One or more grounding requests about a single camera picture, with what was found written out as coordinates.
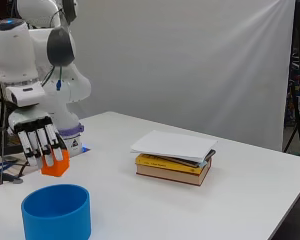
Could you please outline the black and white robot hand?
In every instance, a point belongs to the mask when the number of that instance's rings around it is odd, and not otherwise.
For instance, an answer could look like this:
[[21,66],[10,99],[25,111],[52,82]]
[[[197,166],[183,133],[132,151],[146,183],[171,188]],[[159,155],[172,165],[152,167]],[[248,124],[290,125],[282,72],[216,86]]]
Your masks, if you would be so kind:
[[65,143],[47,112],[36,106],[17,108],[9,115],[8,124],[18,136],[30,165],[41,169],[43,163],[52,167],[66,160]]

